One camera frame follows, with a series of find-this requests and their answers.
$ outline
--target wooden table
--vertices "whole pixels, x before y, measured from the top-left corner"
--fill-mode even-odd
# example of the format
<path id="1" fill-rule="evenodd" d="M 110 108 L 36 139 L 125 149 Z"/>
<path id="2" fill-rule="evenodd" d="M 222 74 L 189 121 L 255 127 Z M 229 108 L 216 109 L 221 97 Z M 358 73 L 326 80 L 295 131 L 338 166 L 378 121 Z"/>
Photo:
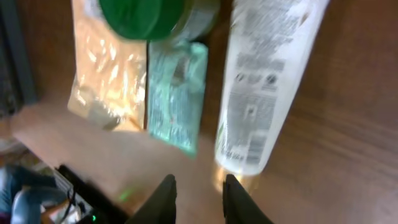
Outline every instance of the wooden table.
<path id="1" fill-rule="evenodd" d="M 223 223 L 211 184 L 231 1 L 209 35 L 199 153 L 189 159 L 146 134 L 107 133 L 67 110 L 75 74 L 70 1 L 19 0 L 41 101 L 13 135 L 52 166 L 65 163 L 116 199 L 172 173 L 177 223 Z M 276 223 L 398 220 L 398 4 L 331 0 L 307 71 L 252 195 Z"/>

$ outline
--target teal packet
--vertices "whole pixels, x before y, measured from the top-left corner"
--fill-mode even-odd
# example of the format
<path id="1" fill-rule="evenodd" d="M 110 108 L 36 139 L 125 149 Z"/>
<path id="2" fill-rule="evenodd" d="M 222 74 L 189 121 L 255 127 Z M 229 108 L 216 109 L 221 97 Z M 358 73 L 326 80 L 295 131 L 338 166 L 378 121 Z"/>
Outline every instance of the teal packet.
<path id="1" fill-rule="evenodd" d="M 191 156 L 197 153 L 207 56 L 200 43 L 149 44 L 147 130 Z"/>

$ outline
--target green jar lid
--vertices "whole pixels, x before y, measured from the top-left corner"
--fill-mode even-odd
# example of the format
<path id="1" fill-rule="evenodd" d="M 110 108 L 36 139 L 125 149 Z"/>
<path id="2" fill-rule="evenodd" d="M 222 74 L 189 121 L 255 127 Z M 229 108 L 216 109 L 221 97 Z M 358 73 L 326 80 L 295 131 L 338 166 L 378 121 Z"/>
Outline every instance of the green jar lid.
<path id="1" fill-rule="evenodd" d="M 132 40 L 167 38 L 184 10 L 185 0 L 99 0 L 109 26 Z"/>

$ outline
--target blue jeans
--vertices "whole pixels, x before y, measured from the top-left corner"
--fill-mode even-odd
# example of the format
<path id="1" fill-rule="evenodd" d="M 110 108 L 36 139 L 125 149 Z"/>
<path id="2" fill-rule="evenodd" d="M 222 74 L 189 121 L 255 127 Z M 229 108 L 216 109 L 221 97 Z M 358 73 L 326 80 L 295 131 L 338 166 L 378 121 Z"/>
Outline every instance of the blue jeans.
<path id="1" fill-rule="evenodd" d="M 0 213 L 10 214 L 12 224 L 40 224 L 40 205 L 57 205 L 66 199 L 51 176 L 40 175 L 22 166 L 0 168 Z"/>

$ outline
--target white tube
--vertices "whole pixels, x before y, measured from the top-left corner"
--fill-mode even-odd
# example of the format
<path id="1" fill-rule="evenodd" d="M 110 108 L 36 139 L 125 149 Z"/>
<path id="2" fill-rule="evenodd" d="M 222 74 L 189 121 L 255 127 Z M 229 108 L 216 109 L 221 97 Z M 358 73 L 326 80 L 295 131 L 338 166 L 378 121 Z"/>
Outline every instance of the white tube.
<path id="1" fill-rule="evenodd" d="M 265 168 L 299 87 L 328 0 L 234 0 L 216 163 Z"/>

